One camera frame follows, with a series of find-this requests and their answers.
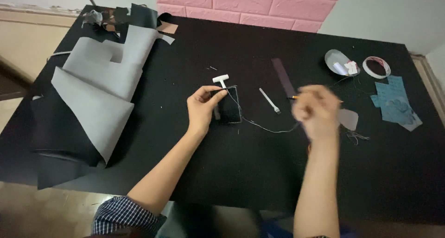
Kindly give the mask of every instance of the tape roll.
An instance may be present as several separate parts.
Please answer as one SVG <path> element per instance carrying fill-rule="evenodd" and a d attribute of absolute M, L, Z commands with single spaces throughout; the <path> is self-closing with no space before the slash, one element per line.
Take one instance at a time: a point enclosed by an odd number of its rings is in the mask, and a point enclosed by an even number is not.
<path fill-rule="evenodd" d="M 379 74 L 376 74 L 375 72 L 373 72 L 373 71 L 368 67 L 368 65 L 366 64 L 367 61 L 376 61 L 376 62 L 378 62 L 378 63 L 385 69 L 386 74 L 385 74 L 385 75 L 379 75 Z M 363 61 L 363 69 L 364 69 L 369 75 L 371 75 L 372 77 L 377 78 L 377 79 L 383 79 L 383 78 L 386 78 L 388 75 L 391 74 L 391 68 L 390 68 L 389 65 L 386 63 L 386 61 L 384 61 L 382 58 L 378 58 L 378 57 L 375 57 L 375 56 L 370 56 L 370 57 L 366 58 L 366 59 Z"/>

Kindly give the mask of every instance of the blue paper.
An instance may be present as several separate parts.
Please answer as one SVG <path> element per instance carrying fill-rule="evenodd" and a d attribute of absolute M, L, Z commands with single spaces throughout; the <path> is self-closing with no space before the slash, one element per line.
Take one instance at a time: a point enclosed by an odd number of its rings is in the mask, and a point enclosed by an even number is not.
<path fill-rule="evenodd" d="M 409 105 L 402 77 L 390 75 L 388 83 L 375 83 L 382 120 L 398 123 L 409 131 L 414 130 L 422 121 Z M 375 95 L 371 99 L 377 106 Z"/>
<path fill-rule="evenodd" d="M 379 103 L 379 96 L 378 95 L 371 95 L 371 100 L 374 103 L 375 107 L 380 107 L 380 103 Z"/>

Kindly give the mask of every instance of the hand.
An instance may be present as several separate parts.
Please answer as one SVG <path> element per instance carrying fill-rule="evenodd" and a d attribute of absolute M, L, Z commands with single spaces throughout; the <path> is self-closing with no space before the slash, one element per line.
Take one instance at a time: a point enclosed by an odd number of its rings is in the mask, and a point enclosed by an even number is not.
<path fill-rule="evenodd" d="M 213 108 L 227 95 L 227 90 L 221 90 L 213 97 L 210 97 L 210 91 L 219 89 L 221 87 L 203 86 L 187 99 L 187 108 L 189 109 L 188 132 L 202 136 L 207 134 Z"/>
<path fill-rule="evenodd" d="M 309 140 L 337 140 L 340 100 L 322 85 L 301 87 L 300 92 L 292 106 L 292 114 L 303 123 Z"/>

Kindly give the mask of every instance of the forearm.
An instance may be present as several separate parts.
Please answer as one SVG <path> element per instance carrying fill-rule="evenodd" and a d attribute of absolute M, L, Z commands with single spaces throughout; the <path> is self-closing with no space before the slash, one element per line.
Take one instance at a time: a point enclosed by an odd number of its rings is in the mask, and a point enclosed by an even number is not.
<path fill-rule="evenodd" d="M 159 215 L 203 137 L 203 134 L 188 131 L 167 155 L 130 190 L 128 197 L 153 214 Z"/>
<path fill-rule="evenodd" d="M 340 237 L 337 211 L 338 138 L 311 145 L 294 220 L 294 237 Z"/>

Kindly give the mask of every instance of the pink brick wall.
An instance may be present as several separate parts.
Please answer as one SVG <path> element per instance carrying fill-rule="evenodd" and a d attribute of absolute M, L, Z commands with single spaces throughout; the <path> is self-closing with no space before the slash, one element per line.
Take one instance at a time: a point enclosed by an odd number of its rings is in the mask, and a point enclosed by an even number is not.
<path fill-rule="evenodd" d="M 157 0 L 159 13 L 317 32 L 337 0 Z"/>

